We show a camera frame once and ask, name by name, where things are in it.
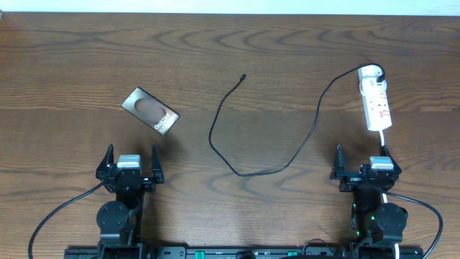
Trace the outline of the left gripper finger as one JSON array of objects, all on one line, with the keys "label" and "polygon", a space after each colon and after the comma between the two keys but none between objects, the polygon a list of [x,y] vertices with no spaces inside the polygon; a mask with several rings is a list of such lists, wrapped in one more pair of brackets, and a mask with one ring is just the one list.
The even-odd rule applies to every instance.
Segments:
[{"label": "left gripper finger", "polygon": [[103,157],[102,161],[98,166],[99,172],[109,171],[111,166],[114,164],[114,146],[112,144],[109,145],[105,156]]},{"label": "left gripper finger", "polygon": [[152,174],[155,178],[155,181],[164,181],[164,173],[162,166],[160,164],[160,160],[157,154],[156,146],[152,146],[152,167],[151,167]]}]

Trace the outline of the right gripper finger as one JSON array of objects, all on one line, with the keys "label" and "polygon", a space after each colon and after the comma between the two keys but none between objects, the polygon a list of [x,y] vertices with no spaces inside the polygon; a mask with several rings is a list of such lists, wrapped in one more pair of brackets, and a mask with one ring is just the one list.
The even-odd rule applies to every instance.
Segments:
[{"label": "right gripper finger", "polygon": [[336,149],[336,158],[333,164],[333,172],[334,173],[339,173],[344,171],[344,154],[343,150],[340,145],[337,146]]},{"label": "right gripper finger", "polygon": [[388,147],[387,147],[386,145],[383,145],[383,146],[380,148],[380,154],[381,154],[382,156],[388,157],[388,158],[392,161],[393,170],[394,170],[394,172],[396,172],[396,174],[400,175],[400,174],[402,173],[402,169],[401,169],[400,166],[397,164],[397,162],[394,160],[394,158],[391,156],[390,151],[388,150]]}]

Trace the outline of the Galaxy smartphone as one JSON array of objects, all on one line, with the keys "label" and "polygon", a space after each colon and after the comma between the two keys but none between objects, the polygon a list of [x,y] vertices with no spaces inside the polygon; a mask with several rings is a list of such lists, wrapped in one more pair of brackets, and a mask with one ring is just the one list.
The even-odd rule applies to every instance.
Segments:
[{"label": "Galaxy smartphone", "polygon": [[121,107],[162,136],[180,118],[176,111],[140,87],[130,93]]}]

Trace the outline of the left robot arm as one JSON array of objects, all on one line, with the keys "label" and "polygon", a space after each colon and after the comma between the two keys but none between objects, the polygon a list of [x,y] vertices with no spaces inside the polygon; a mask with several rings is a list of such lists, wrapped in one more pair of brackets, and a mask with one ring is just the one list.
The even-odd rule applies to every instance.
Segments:
[{"label": "left robot arm", "polygon": [[122,155],[114,162],[114,147],[108,150],[96,169],[96,178],[116,199],[98,211],[100,228],[98,258],[156,258],[157,248],[140,236],[144,195],[165,182],[156,147],[152,147],[152,172],[142,175],[139,155]]}]

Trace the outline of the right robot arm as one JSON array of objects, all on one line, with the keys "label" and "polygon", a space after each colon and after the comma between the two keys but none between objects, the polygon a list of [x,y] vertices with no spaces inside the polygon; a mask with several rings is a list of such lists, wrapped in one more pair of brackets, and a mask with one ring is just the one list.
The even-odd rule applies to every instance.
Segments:
[{"label": "right robot arm", "polygon": [[330,179],[339,181],[339,191],[351,192],[354,199],[351,226],[357,240],[349,246],[352,258],[398,258],[400,254],[395,246],[403,240],[408,212],[385,202],[382,195],[395,185],[402,170],[386,146],[380,152],[358,171],[348,171],[341,146],[336,149]]}]

